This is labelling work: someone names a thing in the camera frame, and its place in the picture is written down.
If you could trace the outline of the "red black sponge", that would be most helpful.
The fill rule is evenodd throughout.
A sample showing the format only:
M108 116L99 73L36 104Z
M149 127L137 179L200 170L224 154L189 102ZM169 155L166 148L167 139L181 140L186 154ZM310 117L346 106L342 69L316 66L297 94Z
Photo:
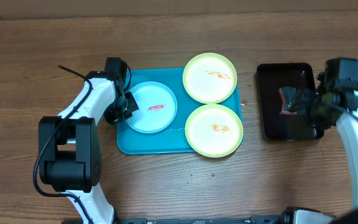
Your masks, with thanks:
M280 114L286 116L296 116L296 111L291 111L290 106L294 101L296 95L296 88L290 86L284 86L279 89L279 95L282 101L282 107Z

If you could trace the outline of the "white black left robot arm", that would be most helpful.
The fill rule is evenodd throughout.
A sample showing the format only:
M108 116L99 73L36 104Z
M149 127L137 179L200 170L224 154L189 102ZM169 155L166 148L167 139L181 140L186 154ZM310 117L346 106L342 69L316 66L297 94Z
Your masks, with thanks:
M70 106L39 121L39 154L32 181L44 197L65 197L81 223L119 223L99 180L102 157L97 125L117 124L139 109L129 91L132 73L119 57L108 57L104 70L90 71Z

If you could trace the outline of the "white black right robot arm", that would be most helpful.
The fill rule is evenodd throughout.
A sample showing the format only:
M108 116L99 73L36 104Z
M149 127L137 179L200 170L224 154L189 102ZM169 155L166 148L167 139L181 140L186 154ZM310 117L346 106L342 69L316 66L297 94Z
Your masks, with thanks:
M294 114L317 129L337 128L346 150L352 184L352 210L334 218L307 208L288 207L279 223L358 223L358 61L334 58L326 61L315 90L283 87L285 114Z

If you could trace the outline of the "light blue plate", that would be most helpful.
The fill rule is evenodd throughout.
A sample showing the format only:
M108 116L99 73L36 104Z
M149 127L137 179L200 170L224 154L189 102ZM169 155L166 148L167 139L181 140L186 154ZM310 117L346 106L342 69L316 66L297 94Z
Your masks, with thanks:
M139 109L127 124L140 133L152 134L167 128L175 119L177 99L166 85L143 82L130 89Z

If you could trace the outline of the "yellow plate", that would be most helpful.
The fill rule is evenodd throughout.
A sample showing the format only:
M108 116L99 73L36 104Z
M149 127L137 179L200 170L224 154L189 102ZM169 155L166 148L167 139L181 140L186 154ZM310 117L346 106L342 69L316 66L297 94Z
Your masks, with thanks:
M233 153L243 139L242 121L223 105L209 104L195 109L185 123L185 137L198 154L219 158Z
M237 85L233 63L217 53L193 57L183 71L183 86L196 101L215 104L228 99Z

